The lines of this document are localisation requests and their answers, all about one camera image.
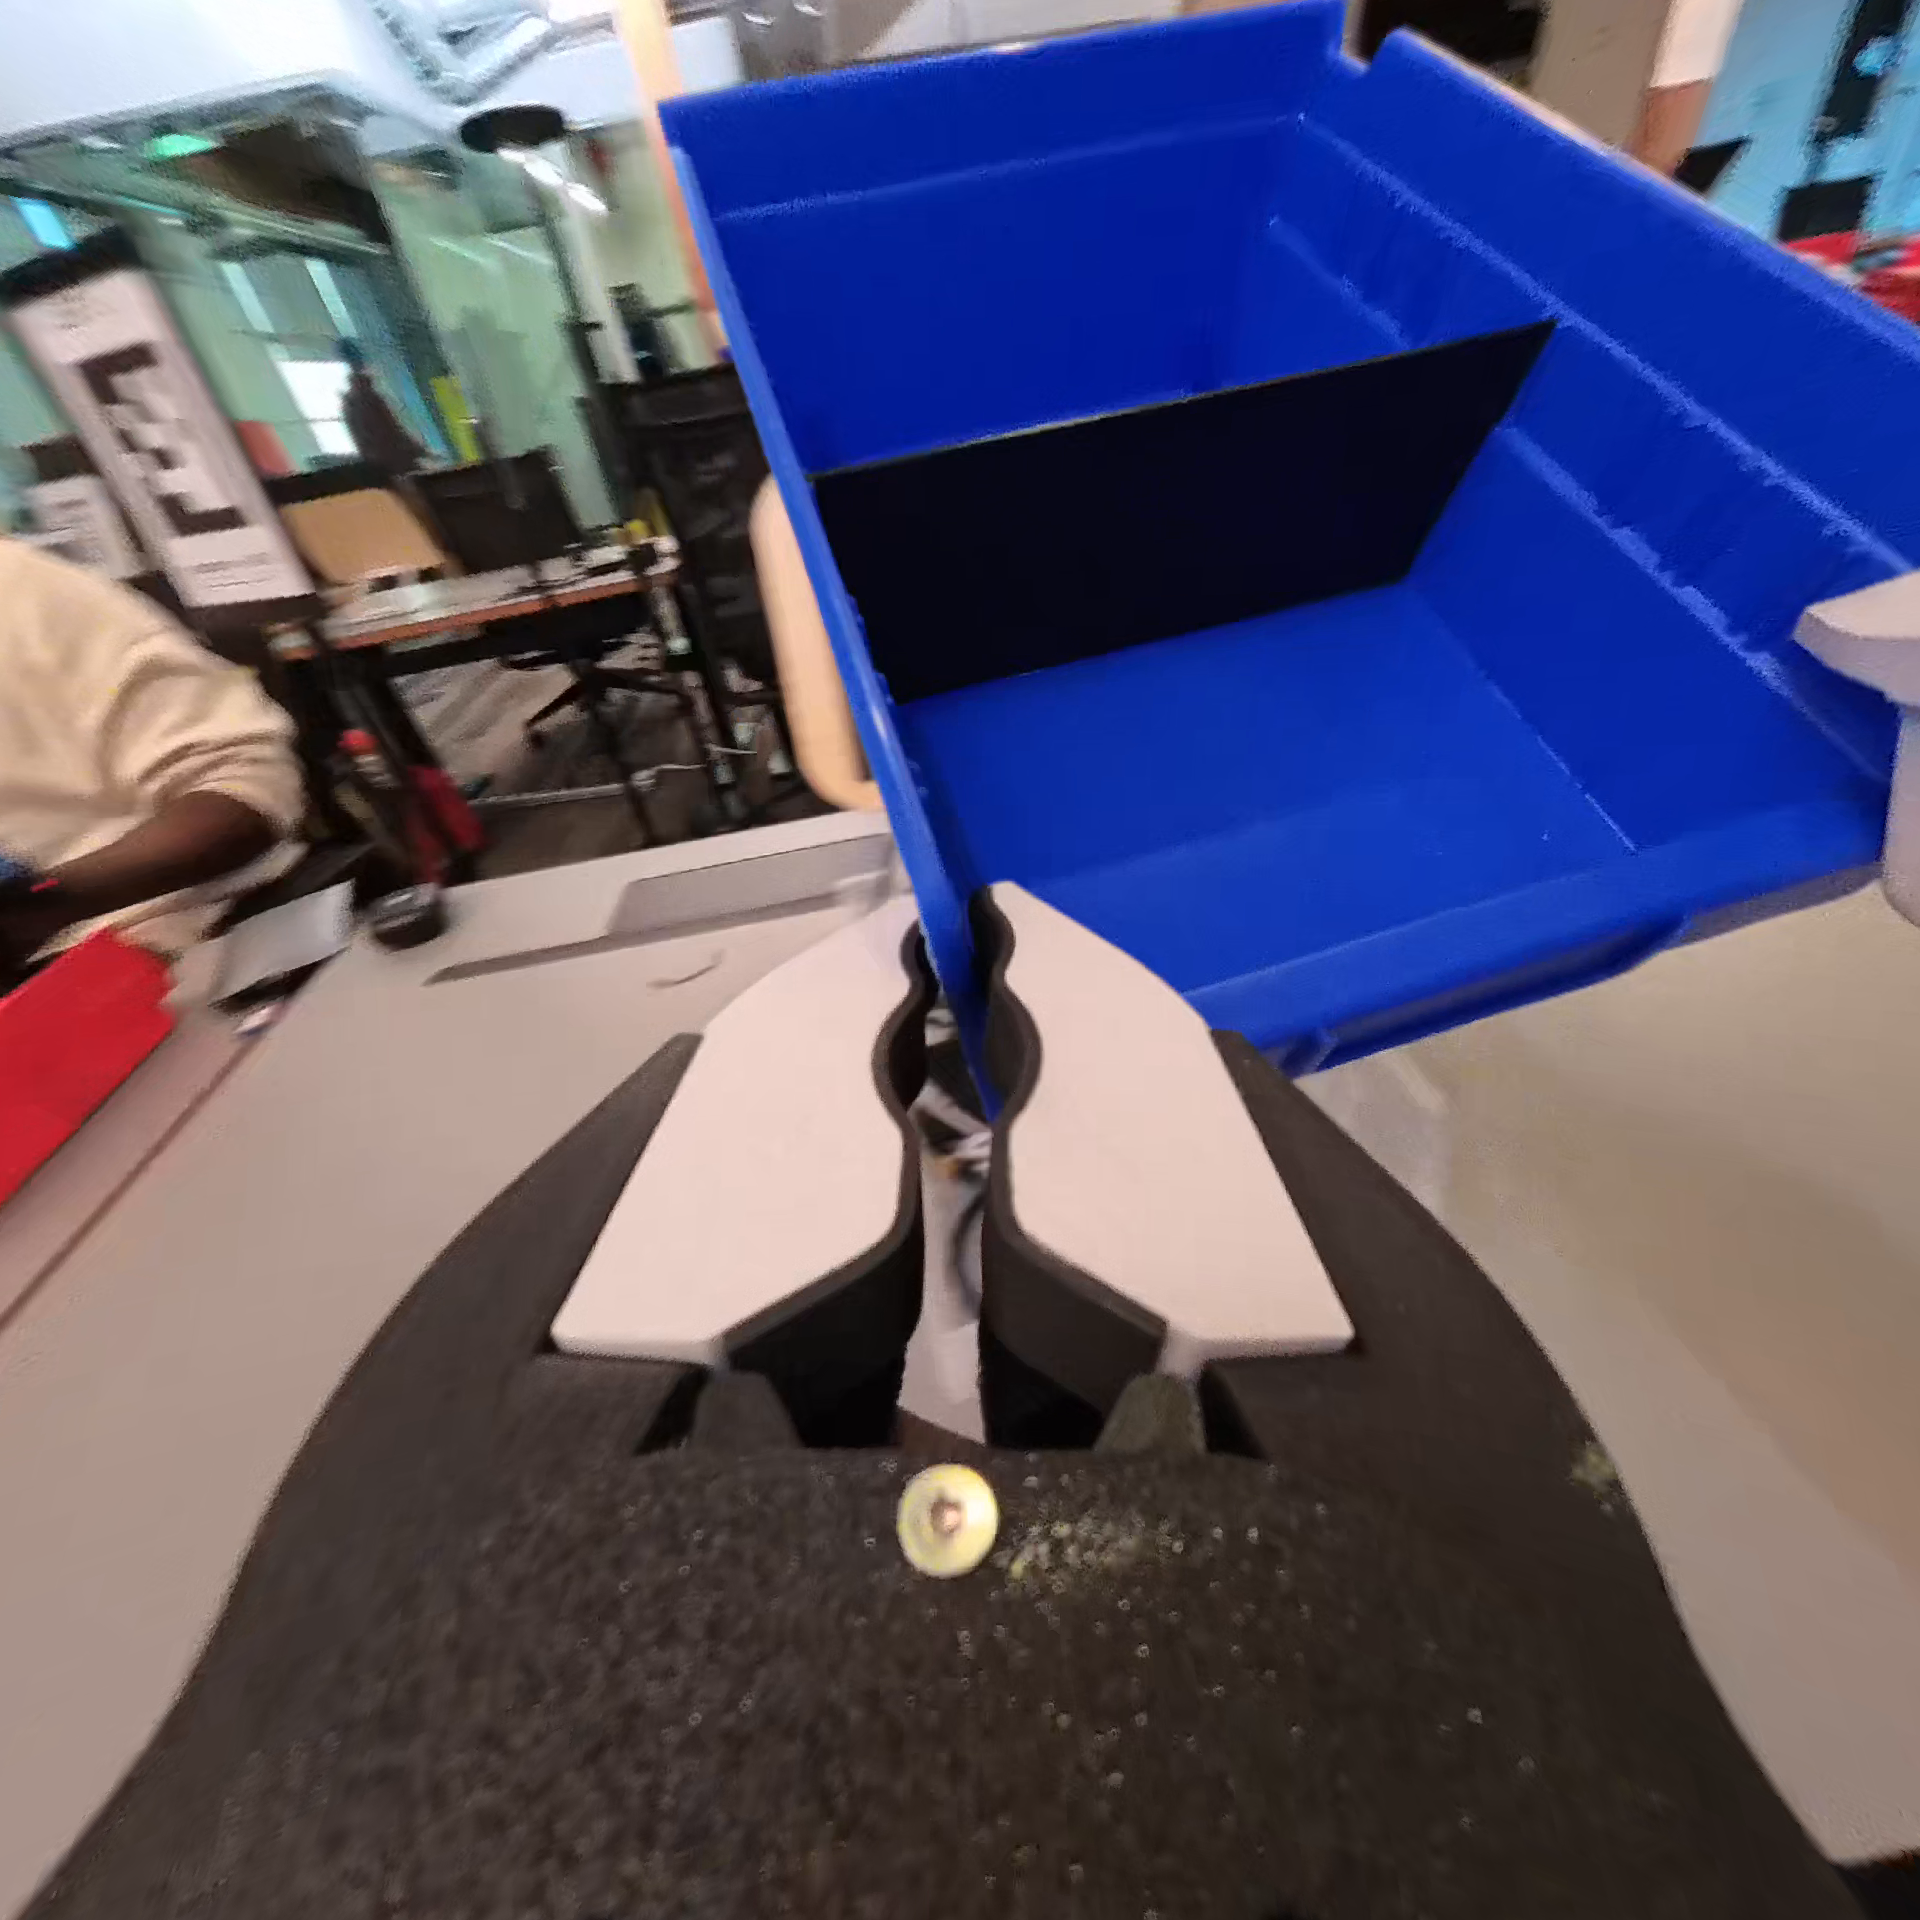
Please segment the black bin divider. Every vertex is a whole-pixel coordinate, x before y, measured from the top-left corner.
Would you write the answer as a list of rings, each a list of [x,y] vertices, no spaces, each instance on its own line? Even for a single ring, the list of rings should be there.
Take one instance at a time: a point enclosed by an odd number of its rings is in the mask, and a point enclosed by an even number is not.
[[[810,480],[895,704],[1399,586],[1551,320]]]

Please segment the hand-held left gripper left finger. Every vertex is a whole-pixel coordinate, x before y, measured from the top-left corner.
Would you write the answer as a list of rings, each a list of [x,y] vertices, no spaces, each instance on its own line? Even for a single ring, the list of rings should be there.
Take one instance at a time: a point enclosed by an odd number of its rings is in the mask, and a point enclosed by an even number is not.
[[[922,1321],[929,961],[847,924],[693,1042],[551,1327],[572,1359],[766,1380],[801,1441],[894,1438]]]

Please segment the blue storage bin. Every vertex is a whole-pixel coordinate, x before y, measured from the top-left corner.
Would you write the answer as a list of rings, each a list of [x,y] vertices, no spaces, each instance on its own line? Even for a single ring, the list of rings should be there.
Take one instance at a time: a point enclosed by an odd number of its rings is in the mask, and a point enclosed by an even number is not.
[[[1916,327],[1413,35],[1182,16],[661,106],[925,947],[1015,883],[1292,1073],[1876,879]],[[1413,572],[895,704],[810,480],[1551,320]]]

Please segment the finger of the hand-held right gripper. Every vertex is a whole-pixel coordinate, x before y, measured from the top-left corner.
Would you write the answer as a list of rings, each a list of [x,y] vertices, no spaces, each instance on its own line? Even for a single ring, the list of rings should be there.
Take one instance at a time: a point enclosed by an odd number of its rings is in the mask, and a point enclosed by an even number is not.
[[[1889,704],[1918,707],[1916,569],[1812,604],[1793,636],[1830,673],[1876,690]]]
[[[1920,922],[1920,712],[1902,710],[1891,763],[1879,887],[1905,922]]]

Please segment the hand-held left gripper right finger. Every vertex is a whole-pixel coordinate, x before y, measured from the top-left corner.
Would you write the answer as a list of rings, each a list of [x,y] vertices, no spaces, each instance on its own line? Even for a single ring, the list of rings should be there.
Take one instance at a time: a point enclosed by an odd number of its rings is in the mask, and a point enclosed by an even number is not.
[[[979,978],[990,1441],[1086,1447],[1143,1377],[1346,1353],[1351,1312],[1188,1001],[1007,881],[979,892]]]

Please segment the printed marker sign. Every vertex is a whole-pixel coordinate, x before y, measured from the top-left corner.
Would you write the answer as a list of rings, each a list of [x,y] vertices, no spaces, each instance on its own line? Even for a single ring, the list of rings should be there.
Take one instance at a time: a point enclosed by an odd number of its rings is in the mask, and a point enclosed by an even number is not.
[[[119,268],[4,305],[183,609],[263,618],[314,582],[148,275]]]

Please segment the grey desk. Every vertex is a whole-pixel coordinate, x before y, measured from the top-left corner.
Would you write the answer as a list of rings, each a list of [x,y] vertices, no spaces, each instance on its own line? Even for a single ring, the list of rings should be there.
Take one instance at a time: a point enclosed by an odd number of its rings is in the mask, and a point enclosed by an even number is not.
[[[260,1040],[181,1028],[4,1208],[4,1916],[174,1703],[338,1380],[663,1040],[867,907],[433,988],[830,814],[486,881]],[[1916,1847],[1916,934],[1874,895],[1314,1078],[1573,1386],[1812,1835]]]

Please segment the wooden top work table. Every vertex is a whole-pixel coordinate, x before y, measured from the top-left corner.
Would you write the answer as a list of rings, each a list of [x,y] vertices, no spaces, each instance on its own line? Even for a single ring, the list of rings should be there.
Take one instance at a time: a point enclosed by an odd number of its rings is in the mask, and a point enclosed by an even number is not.
[[[729,822],[737,780],[725,707],[669,537],[602,545],[525,567],[342,591],[327,614],[270,630],[270,659],[303,671],[345,720],[365,720],[404,774],[439,771],[397,681],[499,666],[563,675],[565,694],[535,712],[533,742],[577,713],[609,771],[597,788],[485,795],[471,809],[531,809],[617,795],[644,847],[661,838],[655,792],[667,775],[705,782],[705,832]]]

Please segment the red storage bin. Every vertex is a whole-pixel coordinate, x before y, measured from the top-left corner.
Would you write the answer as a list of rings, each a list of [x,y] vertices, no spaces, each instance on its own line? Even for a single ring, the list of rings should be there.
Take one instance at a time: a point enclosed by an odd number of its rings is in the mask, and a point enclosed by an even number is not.
[[[7,1206],[172,1036],[174,971],[93,934],[2,998]]]

